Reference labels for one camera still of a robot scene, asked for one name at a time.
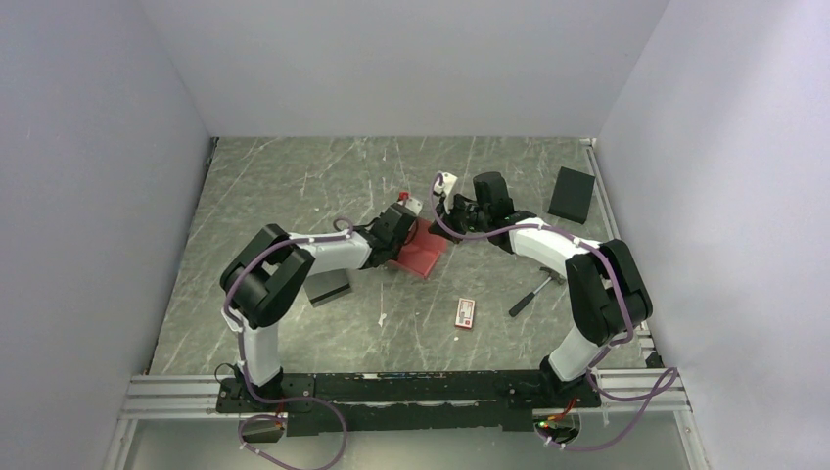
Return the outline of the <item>red cardboard paper box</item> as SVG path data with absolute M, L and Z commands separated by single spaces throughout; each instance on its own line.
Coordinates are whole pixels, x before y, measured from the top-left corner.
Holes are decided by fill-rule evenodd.
M 422 279 L 428 279 L 439 258 L 447 249 L 448 241 L 429 232 L 431 223 L 418 218 L 412 230 L 412 239 L 404 245 L 390 266 L 402 269 Z

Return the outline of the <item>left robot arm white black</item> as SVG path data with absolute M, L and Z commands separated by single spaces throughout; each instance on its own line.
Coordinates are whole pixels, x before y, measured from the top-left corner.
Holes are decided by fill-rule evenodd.
M 222 315 L 239 340 L 236 375 L 252 408 L 266 411 L 279 402 L 283 367 L 278 322 L 306 279 L 396 260 L 417 219 L 418 213 L 394 203 L 367 224 L 349 223 L 332 233 L 289 233 L 272 223 L 230 262 L 219 281 L 225 292 Z

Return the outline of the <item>black box near left arm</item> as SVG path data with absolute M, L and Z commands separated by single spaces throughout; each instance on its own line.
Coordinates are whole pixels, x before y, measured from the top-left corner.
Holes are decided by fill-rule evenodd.
M 303 288 L 313 307 L 320 307 L 352 292 L 346 270 L 333 270 L 308 276 Z

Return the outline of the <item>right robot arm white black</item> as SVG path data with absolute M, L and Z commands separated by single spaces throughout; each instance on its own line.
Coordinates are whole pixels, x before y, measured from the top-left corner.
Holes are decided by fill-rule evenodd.
M 573 326 L 541 362 L 539 392 L 562 406 L 576 395 L 577 380 L 604 351 L 630 341 L 653 303 L 628 245 L 577 237 L 530 211 L 516 209 L 498 172 L 475 177 L 473 198 L 458 193 L 456 176 L 439 172 L 432 183 L 432 229 L 454 242 L 487 240 L 517 257 L 532 259 L 565 279 Z

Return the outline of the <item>small red white box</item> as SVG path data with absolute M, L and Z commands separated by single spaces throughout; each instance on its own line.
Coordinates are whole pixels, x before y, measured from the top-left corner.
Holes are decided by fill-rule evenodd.
M 475 318 L 475 306 L 476 302 L 474 300 L 461 298 L 458 301 L 454 320 L 454 326 L 456 328 L 462 328 L 467 330 L 473 328 Z

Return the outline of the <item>black box near right wall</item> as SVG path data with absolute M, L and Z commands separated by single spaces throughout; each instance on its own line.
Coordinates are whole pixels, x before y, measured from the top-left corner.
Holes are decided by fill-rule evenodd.
M 547 212 L 584 224 L 588 219 L 594 185 L 593 175 L 562 166 L 557 174 Z

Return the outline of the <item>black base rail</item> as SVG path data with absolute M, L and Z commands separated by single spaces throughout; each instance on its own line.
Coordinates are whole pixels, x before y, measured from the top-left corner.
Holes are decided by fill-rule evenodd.
M 287 415 L 290 437 L 321 433 L 498 428 L 529 432 L 545 413 L 572 405 L 597 408 L 599 395 L 582 379 L 554 387 L 531 370 L 286 373 L 276 390 L 258 388 L 258 401 L 240 374 L 219 382 L 220 414 Z

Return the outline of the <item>aluminium frame rail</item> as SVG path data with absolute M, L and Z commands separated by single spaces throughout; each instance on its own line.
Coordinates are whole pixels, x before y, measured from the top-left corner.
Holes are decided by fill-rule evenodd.
M 216 418 L 219 383 L 212 375 L 139 375 L 130 379 L 120 419 Z

